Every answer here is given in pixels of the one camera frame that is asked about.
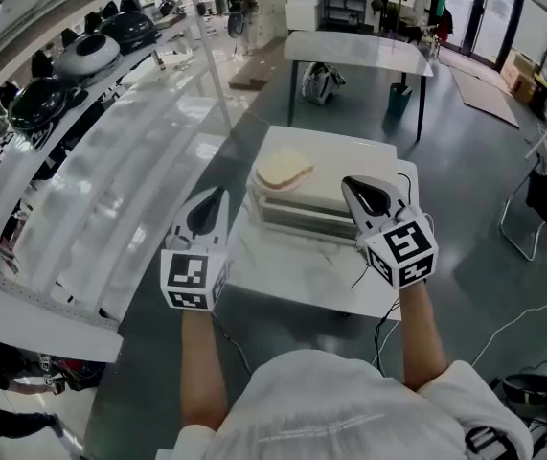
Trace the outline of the grey large table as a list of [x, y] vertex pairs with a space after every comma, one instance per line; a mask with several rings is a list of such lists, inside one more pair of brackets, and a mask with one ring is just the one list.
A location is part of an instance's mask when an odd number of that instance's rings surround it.
[[288, 35], [284, 58], [291, 63], [286, 124], [293, 123], [296, 103], [298, 65], [301, 62], [325, 62], [357, 67], [380, 68], [421, 78], [416, 139], [422, 137], [427, 79], [433, 76], [427, 59], [412, 44], [366, 34], [327, 31], [294, 31]]

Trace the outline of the person's right forearm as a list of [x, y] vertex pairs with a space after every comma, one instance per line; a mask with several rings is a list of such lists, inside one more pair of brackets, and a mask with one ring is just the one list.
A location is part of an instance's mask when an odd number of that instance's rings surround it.
[[444, 346], [424, 282], [399, 292], [403, 381], [417, 391], [448, 367]]

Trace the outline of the green waste bin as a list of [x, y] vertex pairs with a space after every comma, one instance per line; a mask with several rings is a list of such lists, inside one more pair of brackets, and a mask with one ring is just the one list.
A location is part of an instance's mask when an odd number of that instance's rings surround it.
[[405, 83], [392, 83], [389, 88], [387, 114], [393, 118], [400, 118], [406, 110], [412, 92], [412, 87]]

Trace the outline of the cream toaster oven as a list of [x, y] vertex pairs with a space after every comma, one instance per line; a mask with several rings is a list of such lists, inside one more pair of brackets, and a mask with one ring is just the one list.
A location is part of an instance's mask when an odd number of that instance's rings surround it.
[[366, 175], [401, 184], [397, 149], [393, 145], [322, 131], [286, 126], [271, 126], [262, 142], [252, 171], [270, 153], [292, 148], [301, 152], [314, 166], [303, 182], [289, 192], [261, 190], [252, 180], [246, 191], [291, 201], [309, 207], [321, 207], [349, 213], [341, 191], [342, 179], [349, 175]]

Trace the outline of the black lidded pot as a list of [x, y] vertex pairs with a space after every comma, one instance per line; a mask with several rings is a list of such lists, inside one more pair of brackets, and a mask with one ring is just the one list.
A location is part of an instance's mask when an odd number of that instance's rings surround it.
[[97, 32], [114, 39], [124, 56], [154, 44], [157, 38], [154, 23], [140, 11], [124, 11], [112, 15], [101, 23]]

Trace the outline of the stack of cardboard boxes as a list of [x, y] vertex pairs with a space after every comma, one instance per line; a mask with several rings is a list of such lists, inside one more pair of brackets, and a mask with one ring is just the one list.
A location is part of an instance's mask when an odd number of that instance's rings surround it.
[[536, 90], [535, 71], [537, 64], [525, 54], [511, 49], [500, 71], [511, 95], [527, 104]]

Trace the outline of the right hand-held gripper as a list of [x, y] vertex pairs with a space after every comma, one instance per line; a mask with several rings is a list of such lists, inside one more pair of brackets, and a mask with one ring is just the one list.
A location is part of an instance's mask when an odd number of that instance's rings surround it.
[[[367, 264], [394, 290], [434, 272], [439, 248], [430, 224], [424, 212], [408, 205], [408, 197], [395, 183], [366, 175], [346, 176], [341, 190]], [[379, 210], [395, 211], [379, 215]]]

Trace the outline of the person's white t-shirt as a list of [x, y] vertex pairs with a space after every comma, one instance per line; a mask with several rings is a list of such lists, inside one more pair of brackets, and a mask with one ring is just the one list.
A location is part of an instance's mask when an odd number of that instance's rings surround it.
[[260, 366], [218, 430], [186, 425], [155, 460], [475, 460], [478, 428], [532, 459], [529, 429], [464, 361], [412, 391], [363, 360], [299, 350]]

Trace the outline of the person's left forearm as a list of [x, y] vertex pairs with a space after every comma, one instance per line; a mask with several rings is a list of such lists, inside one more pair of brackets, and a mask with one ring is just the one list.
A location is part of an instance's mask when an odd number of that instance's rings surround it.
[[218, 430], [228, 414], [215, 326], [206, 311], [182, 312], [180, 406], [185, 426]]

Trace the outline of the black wok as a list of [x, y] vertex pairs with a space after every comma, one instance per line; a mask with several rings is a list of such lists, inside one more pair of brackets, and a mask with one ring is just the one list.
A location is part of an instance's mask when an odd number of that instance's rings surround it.
[[55, 78], [32, 79], [11, 101], [12, 128], [24, 135], [48, 130], [64, 111], [70, 88]]

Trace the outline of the white marble small table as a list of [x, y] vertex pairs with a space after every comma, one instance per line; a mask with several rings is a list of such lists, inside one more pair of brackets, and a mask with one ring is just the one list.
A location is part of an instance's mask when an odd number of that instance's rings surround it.
[[234, 288], [349, 314], [381, 317], [399, 294], [364, 261], [355, 245], [262, 229], [248, 194], [229, 238]]

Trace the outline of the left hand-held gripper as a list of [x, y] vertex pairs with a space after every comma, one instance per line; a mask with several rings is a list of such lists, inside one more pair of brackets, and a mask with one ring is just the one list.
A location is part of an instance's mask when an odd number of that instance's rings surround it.
[[214, 187], [177, 212], [161, 251], [160, 289], [172, 309], [213, 311], [230, 273], [230, 195]]

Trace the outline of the coat rack with clothes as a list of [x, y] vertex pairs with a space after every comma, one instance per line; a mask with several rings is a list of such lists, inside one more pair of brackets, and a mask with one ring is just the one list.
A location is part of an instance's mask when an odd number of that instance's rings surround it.
[[437, 49], [454, 34], [447, 0], [371, 0], [379, 35]]

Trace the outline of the white metal shelf rack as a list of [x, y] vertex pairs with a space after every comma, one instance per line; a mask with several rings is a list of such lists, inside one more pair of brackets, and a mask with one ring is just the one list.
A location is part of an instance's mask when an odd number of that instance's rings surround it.
[[231, 129], [202, 0], [0, 163], [0, 292], [117, 329], [175, 211]]

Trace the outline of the white long workbench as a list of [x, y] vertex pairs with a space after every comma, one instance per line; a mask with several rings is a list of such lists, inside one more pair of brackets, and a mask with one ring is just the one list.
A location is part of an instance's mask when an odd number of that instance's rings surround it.
[[112, 363], [123, 339], [113, 330], [62, 316], [0, 288], [0, 342], [41, 354]]

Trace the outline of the black-framed glass window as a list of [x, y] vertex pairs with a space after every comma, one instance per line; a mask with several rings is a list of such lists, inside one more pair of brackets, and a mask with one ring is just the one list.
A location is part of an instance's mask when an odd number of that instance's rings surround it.
[[547, 0], [446, 0], [447, 46], [495, 68], [510, 49], [540, 63], [547, 54]]

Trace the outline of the silver lidded pot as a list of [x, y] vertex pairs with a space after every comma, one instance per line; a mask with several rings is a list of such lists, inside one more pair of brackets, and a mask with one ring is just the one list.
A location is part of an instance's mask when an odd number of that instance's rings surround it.
[[120, 45], [105, 34], [86, 34], [67, 46], [54, 61], [59, 76], [85, 78], [114, 63], [120, 55]]

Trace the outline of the white box stack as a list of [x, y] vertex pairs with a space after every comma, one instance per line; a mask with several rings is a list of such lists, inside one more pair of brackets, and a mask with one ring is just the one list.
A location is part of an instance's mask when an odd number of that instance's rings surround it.
[[286, 0], [286, 26], [290, 31], [317, 31], [321, 19], [321, 0]]

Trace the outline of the grey backpack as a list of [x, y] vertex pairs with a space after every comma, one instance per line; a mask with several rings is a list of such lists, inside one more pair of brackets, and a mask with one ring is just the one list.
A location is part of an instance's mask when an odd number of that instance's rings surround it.
[[324, 105], [346, 84], [338, 70], [324, 62], [310, 62], [301, 85], [301, 96], [313, 104]]

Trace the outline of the brown cardboard floor mat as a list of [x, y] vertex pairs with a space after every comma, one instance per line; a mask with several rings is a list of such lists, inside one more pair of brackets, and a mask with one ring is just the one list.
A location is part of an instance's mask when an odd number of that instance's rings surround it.
[[465, 105], [519, 128], [519, 123], [510, 106], [512, 99], [510, 94], [455, 67], [450, 67], [450, 72]]

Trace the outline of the bread slice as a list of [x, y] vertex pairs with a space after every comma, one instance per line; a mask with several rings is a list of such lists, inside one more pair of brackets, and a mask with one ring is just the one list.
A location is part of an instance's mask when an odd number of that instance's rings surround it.
[[258, 163], [256, 177], [265, 187], [279, 190], [295, 183], [313, 169], [313, 164], [301, 152], [282, 148]]

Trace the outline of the black shelf unit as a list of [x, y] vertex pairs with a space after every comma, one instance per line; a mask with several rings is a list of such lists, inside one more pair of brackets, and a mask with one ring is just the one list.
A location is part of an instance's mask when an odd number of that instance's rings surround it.
[[361, 33], [366, 30], [367, 0], [322, 0], [322, 28]]

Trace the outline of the pink plate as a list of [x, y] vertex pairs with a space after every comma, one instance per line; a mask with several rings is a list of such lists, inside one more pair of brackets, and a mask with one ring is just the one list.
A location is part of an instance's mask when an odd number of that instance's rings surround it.
[[289, 184], [287, 185], [284, 185], [282, 187], [279, 187], [279, 188], [273, 188], [273, 187], [270, 187], [268, 186], [267, 184], [265, 184], [258, 176], [257, 174], [257, 171], [256, 170], [253, 170], [251, 173], [251, 180], [252, 182], [258, 186], [261, 190], [265, 190], [265, 191], [268, 191], [268, 192], [273, 192], [273, 193], [283, 193], [283, 192], [289, 192], [289, 191], [292, 191], [292, 190], [295, 190], [304, 180], [304, 178], [302, 176], [298, 177], [297, 179], [293, 180], [292, 182], [290, 182]]

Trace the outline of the black round cooker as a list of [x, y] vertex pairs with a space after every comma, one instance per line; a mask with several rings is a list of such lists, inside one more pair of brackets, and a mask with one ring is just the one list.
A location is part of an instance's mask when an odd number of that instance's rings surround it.
[[531, 406], [547, 403], [547, 376], [513, 374], [502, 380], [503, 392], [512, 403]]

